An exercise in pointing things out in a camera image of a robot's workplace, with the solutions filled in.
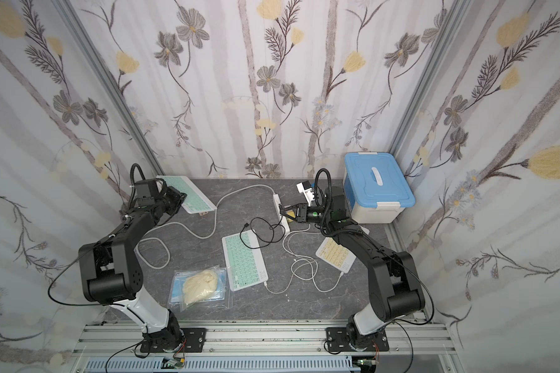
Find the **yellow charger plug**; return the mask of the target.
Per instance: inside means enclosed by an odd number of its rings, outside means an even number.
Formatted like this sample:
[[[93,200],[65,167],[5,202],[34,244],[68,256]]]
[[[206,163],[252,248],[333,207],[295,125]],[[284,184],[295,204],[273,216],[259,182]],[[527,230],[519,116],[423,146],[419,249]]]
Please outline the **yellow charger plug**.
[[[282,213],[285,217],[287,217],[287,219],[295,221],[296,220],[296,216],[293,210],[285,210]]]

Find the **white power strip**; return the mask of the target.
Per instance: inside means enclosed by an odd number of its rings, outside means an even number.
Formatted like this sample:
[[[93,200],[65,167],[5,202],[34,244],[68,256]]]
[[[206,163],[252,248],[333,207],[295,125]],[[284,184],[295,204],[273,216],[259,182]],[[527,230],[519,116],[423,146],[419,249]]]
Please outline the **white power strip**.
[[[284,233],[289,234],[290,233],[289,223],[287,221],[287,218],[281,214],[282,205],[281,205],[280,198],[279,198],[278,194],[273,194],[272,198],[273,198],[273,201],[274,201],[275,211],[276,211],[276,214],[278,216],[278,221],[279,221],[281,227],[283,227]]]

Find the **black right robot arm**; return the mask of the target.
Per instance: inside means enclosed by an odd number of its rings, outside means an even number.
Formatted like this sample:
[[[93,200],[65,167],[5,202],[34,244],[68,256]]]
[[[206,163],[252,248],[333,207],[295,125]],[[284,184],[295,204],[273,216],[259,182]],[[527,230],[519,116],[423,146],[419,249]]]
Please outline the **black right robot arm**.
[[[299,223],[316,224],[360,260],[368,270],[369,304],[352,315],[346,326],[348,343],[362,351],[389,323],[422,311],[426,298],[412,256],[382,246],[350,215],[340,187],[328,189],[319,204],[279,205],[279,212]]]

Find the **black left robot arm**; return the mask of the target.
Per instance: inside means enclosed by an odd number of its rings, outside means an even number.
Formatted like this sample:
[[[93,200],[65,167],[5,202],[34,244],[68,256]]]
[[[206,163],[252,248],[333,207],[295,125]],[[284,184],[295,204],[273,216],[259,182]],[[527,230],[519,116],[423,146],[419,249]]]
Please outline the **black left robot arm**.
[[[144,289],[135,247],[165,214],[174,216],[186,197],[162,179],[138,181],[121,224],[100,241],[79,249],[86,300],[123,312],[135,322],[142,332],[142,352],[172,352],[185,342],[173,312]]]

